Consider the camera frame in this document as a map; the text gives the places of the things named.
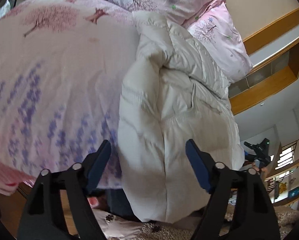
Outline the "person's right hand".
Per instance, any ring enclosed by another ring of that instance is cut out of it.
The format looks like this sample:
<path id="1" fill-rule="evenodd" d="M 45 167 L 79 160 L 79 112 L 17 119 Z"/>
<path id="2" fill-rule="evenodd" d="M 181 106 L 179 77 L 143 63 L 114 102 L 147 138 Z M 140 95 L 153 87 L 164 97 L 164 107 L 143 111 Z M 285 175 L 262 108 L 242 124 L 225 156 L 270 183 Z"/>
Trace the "person's right hand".
<path id="1" fill-rule="evenodd" d="M 265 181 L 269 173 L 267 167 L 259 168 L 255 163 L 252 163 L 252 168 L 260 174 L 261 180 Z"/>

